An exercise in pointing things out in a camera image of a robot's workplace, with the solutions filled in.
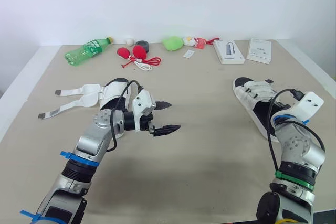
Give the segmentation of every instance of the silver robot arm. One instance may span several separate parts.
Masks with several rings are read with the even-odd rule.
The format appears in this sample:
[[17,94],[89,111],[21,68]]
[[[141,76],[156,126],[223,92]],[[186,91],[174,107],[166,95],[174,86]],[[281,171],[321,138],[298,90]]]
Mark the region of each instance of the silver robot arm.
[[282,156],[276,178],[270,184],[272,192],[265,193],[259,201],[257,219],[261,224],[292,223],[293,220],[313,223],[315,179],[326,153],[322,141],[318,138],[320,146],[315,144],[311,131],[302,122],[316,113],[317,107],[323,104],[321,100],[309,92],[299,103],[272,117]]
[[69,160],[37,212],[31,214],[21,211],[21,213],[31,217],[32,223],[80,224],[87,204],[83,196],[87,194],[97,167],[105,153],[109,151],[111,127],[117,137],[129,130],[149,131],[153,136],[170,134],[180,126],[166,125],[156,129],[151,123],[154,109],[160,110],[169,106],[171,104],[167,102],[155,102],[149,92],[142,89],[133,100],[133,111],[114,110],[113,120],[111,110],[100,111],[80,137],[73,151],[60,153]]

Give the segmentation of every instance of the small white card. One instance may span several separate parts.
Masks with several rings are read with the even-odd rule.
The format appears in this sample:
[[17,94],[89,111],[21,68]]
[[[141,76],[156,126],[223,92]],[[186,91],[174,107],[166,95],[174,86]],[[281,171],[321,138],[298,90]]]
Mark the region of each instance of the small white card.
[[185,52],[183,57],[189,59],[194,54],[194,52],[195,51],[189,49],[187,52]]

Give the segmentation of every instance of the beige tabletop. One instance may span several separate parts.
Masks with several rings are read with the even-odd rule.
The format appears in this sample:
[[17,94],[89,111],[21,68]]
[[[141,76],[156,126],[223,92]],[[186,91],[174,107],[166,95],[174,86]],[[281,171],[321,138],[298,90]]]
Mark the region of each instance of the beige tabletop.
[[[237,41],[243,55],[248,42]],[[323,107],[309,126],[323,139],[327,159],[317,178],[315,210],[336,207],[335,99],[277,42],[269,65],[247,60],[221,65],[213,46],[166,51],[151,44],[148,57],[162,63],[150,72],[135,65],[121,68],[119,45],[73,67],[63,55],[78,46],[63,46],[32,91],[0,143],[0,223],[29,223],[18,212],[35,212],[66,160],[92,122],[98,107],[73,108],[39,120],[75,97],[57,97],[56,89],[86,83],[105,85],[117,77],[137,79],[157,101],[173,104],[154,112],[154,124],[179,124],[175,133],[153,138],[126,132],[118,148],[105,155],[86,196],[82,223],[223,223],[255,219],[258,201],[269,191],[274,167],[266,140],[240,105],[232,81],[273,79],[274,88],[314,91]],[[284,100],[293,102],[288,95]],[[274,144],[277,157],[281,148]]]

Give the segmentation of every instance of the white ball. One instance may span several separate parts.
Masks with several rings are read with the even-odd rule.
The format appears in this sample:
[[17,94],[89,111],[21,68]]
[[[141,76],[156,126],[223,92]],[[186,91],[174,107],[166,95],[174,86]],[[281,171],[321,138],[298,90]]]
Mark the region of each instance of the white ball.
[[126,39],[126,45],[128,45],[128,46],[133,46],[134,45],[134,39],[132,39],[132,38],[127,38]]

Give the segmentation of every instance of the red toy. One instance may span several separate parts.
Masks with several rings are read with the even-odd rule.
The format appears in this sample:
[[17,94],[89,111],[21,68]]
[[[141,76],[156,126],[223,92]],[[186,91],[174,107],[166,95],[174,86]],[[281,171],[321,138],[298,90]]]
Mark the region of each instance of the red toy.
[[128,62],[127,64],[121,65],[123,68],[126,67],[128,64],[134,62],[140,69],[144,71],[149,71],[153,69],[151,65],[158,66],[161,62],[161,59],[159,57],[145,60],[147,54],[145,49],[140,45],[136,45],[135,47],[133,47],[134,56],[132,56],[130,51],[124,47],[118,48],[117,54],[126,60],[130,60],[130,62]]

